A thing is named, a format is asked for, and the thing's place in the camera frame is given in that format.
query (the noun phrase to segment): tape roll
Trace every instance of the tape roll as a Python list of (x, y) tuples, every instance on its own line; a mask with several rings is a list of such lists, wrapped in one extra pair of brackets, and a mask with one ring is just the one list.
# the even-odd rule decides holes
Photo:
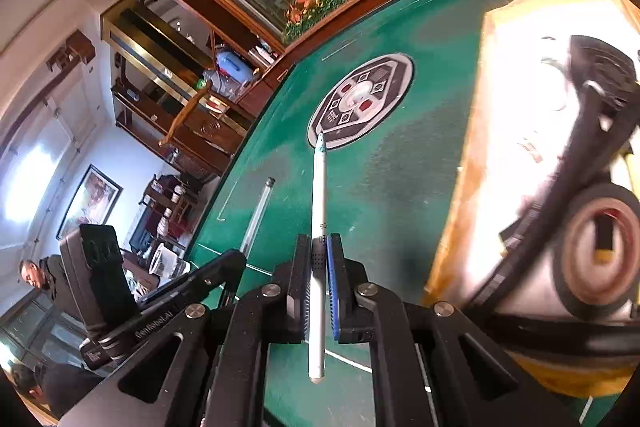
[[(629, 299), (640, 271), (640, 202), (624, 187), (592, 185), (569, 204), (554, 244), (553, 279), (564, 307), (584, 321), (604, 319)], [(604, 216), (613, 220), (622, 251), (603, 259), (589, 251), (587, 229)]]

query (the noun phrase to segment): pen tip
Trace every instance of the pen tip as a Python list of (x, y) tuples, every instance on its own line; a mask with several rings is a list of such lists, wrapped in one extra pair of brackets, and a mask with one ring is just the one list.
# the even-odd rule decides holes
[(316, 142), (316, 151), (326, 152), (326, 143), (324, 141), (324, 134), (318, 134), (318, 141)]

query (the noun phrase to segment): blue container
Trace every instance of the blue container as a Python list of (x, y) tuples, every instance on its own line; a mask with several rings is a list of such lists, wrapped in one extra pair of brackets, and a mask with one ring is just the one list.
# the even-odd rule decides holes
[(218, 67), (224, 70), (232, 79), (240, 84), (245, 84), (253, 80), (254, 72), (247, 66), (234, 52), (219, 51)]

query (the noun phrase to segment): dark jacket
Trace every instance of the dark jacket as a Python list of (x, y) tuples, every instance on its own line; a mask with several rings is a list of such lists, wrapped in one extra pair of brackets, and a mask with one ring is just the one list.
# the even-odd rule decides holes
[(68, 363), (39, 365), (34, 373), (53, 416), (58, 419), (102, 381), (95, 373)]
[(56, 309), (82, 322), (78, 306), (76, 306), (76, 301), (74, 301), (74, 296), (69, 287), (69, 281), (66, 278), (62, 257), (59, 255), (45, 257), (40, 260), (40, 268), (44, 270), (47, 277), (47, 287), (43, 288), (43, 290), (49, 296)]

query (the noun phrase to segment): framed picture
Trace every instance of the framed picture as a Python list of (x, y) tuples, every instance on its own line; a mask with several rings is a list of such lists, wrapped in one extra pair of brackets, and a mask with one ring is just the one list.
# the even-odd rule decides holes
[(102, 174), (93, 165), (89, 165), (66, 209), (56, 238), (62, 239), (84, 223), (103, 225), (111, 214), (113, 205), (121, 192), (122, 187), (115, 184), (113, 180)]

